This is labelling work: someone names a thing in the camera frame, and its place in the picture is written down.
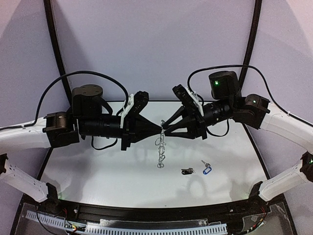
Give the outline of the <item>silver key blue tag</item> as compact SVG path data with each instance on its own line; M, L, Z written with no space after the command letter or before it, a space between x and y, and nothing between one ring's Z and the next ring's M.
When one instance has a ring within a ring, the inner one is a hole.
M209 163L205 162L204 160L201 160L201 162L204 164L205 169L202 171L204 175L209 174L212 171L212 167Z

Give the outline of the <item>silver key black tag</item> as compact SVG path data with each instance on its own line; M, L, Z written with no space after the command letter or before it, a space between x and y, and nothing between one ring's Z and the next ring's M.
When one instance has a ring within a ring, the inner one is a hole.
M187 168L187 169L181 169L181 173L182 175L190 175L190 174L194 174L195 171L193 168Z

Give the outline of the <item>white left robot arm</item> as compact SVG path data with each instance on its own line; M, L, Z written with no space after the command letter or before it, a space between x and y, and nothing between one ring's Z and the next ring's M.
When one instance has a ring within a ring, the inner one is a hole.
M121 150L132 143L161 133L161 127L140 115L149 102L149 94L131 94L121 114L102 97L103 89L94 84L72 91L72 109L48 114L35 124L23 123L0 131L0 179L27 194L38 203L58 204L55 186L44 183L18 169L8 161L12 150L58 148L78 143L87 136L121 140Z

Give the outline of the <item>black frame post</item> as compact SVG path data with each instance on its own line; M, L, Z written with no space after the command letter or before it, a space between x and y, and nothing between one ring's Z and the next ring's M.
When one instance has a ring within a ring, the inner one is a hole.
M63 59L62 59L61 50L59 47L59 41L58 41L56 26L55 26L55 22L54 22L52 1L51 0L43 0L43 3L44 3L46 23L47 23L47 27L48 27L48 31L49 31L49 36L50 36L50 41L51 41L51 45L52 45L52 49L53 49L55 62L57 65L59 75L62 76L64 74L66 74L66 70L65 70L65 65L64 65ZM64 91L65 91L68 103L70 105L71 104L71 89L70 89L67 77L64 77L62 79L62 85L63 85Z
M246 66L249 65L251 57L252 57L255 39L256 39L256 35L258 31L261 9L262 9L262 0L255 0L248 42L247 42L246 52L245 52L245 56L243 60L244 67L241 67L240 75L239 75L240 91L242 91L242 88L246 79L246 74L248 70L248 67Z

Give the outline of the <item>black right frame post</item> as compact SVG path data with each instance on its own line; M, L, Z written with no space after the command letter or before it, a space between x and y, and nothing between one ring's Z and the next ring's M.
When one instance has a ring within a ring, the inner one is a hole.
M248 42L247 42L246 52L245 52L245 56L243 60L244 67L241 67L240 75L239 75L240 91L242 91L242 88L246 79L246 74L248 70L248 67L246 66L249 65L251 57L252 57L255 39L256 39L256 35L258 31L261 9L262 9L262 0L255 0Z

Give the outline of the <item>black front rail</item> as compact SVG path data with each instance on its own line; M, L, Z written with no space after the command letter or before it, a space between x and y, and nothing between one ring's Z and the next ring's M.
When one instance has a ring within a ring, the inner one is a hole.
M250 211L246 200L215 205L178 208L125 208L84 204L61 200L60 206L67 210L70 220L99 222L101 219L161 222L170 220L192 220L212 217L244 215Z

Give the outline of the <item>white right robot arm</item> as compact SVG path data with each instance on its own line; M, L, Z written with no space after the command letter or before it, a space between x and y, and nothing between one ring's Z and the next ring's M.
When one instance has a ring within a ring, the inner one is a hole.
M274 99L257 94L241 95L239 80L233 71L218 71L208 77L214 101L201 105L190 87L177 85L173 92L182 106L162 124L168 137L206 139L209 126L232 119L255 129L275 133L301 146L305 153L296 165L266 181L256 183L250 201L265 203L274 197L313 180L313 126L284 111Z

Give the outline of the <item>black left frame post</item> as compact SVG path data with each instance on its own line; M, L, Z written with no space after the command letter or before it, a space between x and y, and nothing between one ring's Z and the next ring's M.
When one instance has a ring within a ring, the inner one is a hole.
M51 0L43 0L43 3L44 3L46 23L47 23L47 27L48 27L48 31L49 31L49 36L50 36L50 41L51 41L51 45L52 45L52 49L53 49L55 62L57 65L59 75L62 76L64 74L66 74L66 70L65 70L65 65L64 65L63 59L62 59L61 50L59 47L59 41L58 41L56 26L55 26L55 22L54 22L52 1ZM65 91L68 103L70 105L71 104L71 89L70 89L67 77L64 77L62 79L62 85L63 85L64 91Z

